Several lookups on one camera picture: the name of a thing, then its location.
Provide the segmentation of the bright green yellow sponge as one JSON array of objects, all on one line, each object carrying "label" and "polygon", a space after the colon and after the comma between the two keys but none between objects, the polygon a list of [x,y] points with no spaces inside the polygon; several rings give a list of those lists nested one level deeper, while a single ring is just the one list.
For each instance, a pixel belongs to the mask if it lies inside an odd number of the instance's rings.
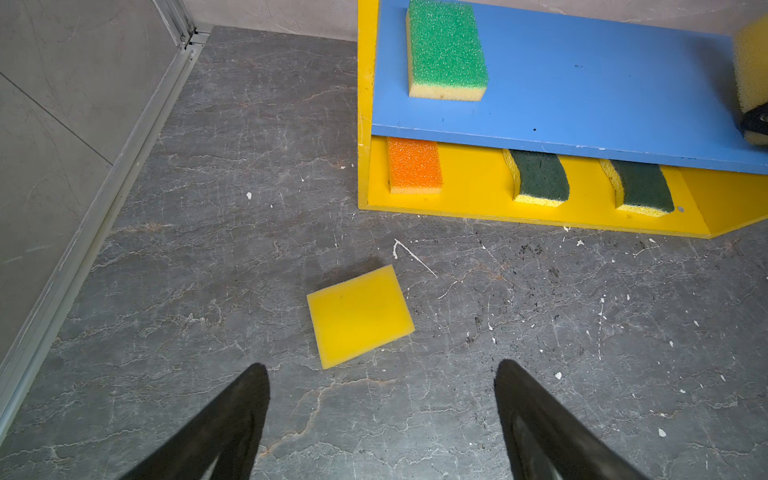
[{"label": "bright green yellow sponge", "polygon": [[412,1],[406,13],[408,95],[479,102],[489,83],[473,6]]}]

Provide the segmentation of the large yellow sponge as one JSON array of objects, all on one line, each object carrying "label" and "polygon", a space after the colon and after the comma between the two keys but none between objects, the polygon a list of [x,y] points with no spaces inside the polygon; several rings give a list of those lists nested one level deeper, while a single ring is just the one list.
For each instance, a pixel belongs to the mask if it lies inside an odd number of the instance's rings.
[{"label": "large yellow sponge", "polygon": [[[767,15],[737,31],[732,37],[737,97],[743,112],[767,103]],[[766,137],[744,137],[757,146]]]}]

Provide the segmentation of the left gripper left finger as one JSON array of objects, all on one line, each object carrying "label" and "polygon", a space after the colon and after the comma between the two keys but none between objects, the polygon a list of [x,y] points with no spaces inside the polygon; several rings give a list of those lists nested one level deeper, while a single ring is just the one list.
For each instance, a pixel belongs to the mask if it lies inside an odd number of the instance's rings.
[{"label": "left gripper left finger", "polygon": [[254,363],[125,479],[248,479],[270,401],[268,372]]}]

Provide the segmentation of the small yellow sponge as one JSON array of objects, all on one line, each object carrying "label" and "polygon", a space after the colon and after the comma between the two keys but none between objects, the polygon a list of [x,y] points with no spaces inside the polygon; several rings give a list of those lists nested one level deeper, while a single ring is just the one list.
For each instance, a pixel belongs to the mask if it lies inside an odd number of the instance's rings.
[{"label": "small yellow sponge", "polygon": [[310,293],[307,302],[324,369],[415,330],[391,265]]}]

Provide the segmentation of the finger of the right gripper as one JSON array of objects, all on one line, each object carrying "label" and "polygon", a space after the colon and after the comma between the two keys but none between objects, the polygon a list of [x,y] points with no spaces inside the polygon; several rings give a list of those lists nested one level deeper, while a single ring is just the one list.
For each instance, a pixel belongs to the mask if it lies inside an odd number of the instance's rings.
[{"label": "finger of the right gripper", "polygon": [[767,108],[763,103],[742,113],[739,128],[744,137],[767,136]]}]

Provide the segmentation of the dark green wavy sponge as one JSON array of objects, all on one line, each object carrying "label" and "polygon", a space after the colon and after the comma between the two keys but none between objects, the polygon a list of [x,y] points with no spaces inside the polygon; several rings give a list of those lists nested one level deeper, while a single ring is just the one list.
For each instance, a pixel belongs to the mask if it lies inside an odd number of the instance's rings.
[{"label": "dark green wavy sponge", "polygon": [[502,154],[512,174],[514,201],[558,207],[569,200],[570,184],[557,155],[510,149]]},{"label": "dark green wavy sponge", "polygon": [[605,159],[599,163],[614,190],[617,210],[651,217],[674,211],[672,195],[659,165]]}]

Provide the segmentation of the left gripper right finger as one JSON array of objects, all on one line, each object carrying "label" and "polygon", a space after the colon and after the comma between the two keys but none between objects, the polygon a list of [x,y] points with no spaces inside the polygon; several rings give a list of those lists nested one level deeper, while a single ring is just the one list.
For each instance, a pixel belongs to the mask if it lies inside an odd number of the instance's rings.
[{"label": "left gripper right finger", "polygon": [[521,365],[499,363],[494,393],[515,479],[644,479]]}]

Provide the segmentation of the orange yellow sponge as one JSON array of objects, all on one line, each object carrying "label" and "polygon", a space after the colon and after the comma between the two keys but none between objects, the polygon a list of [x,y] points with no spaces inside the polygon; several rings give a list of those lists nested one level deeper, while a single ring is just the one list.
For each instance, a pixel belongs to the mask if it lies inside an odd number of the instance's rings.
[{"label": "orange yellow sponge", "polygon": [[392,194],[439,194],[443,177],[438,144],[388,137],[389,187]]}]

